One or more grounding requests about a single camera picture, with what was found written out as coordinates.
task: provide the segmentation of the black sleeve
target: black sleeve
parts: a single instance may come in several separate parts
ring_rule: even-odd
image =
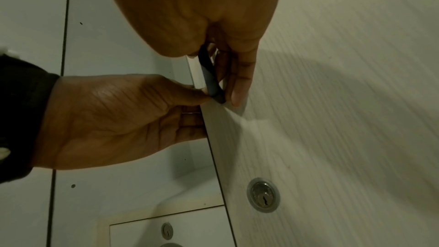
[[[0,183],[30,173],[33,146],[59,76],[6,55],[0,56]]]

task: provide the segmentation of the person's left hand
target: person's left hand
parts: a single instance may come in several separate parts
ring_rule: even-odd
[[[206,137],[201,90],[159,75],[61,77],[32,166],[78,169],[136,160]]]

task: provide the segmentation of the hand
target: hand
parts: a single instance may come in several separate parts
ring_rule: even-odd
[[[115,0],[137,33],[164,56],[196,55],[215,43],[218,80],[239,106],[250,89],[259,41],[278,0]]]
[[[198,105],[208,99],[157,75],[62,77],[50,95],[33,166],[105,166],[204,138]]]

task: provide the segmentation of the human hand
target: human hand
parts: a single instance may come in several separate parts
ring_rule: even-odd
[[[204,138],[202,91],[159,75],[61,77],[35,144],[33,166],[78,169],[149,156]]]
[[[206,41],[220,51],[218,80],[239,106],[250,89],[259,41],[278,0],[115,0],[137,33],[158,53],[196,55]]]

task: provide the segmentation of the wood grain surface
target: wood grain surface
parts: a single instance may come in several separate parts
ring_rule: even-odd
[[[280,0],[245,105],[202,110],[237,247],[438,245],[439,0]]]

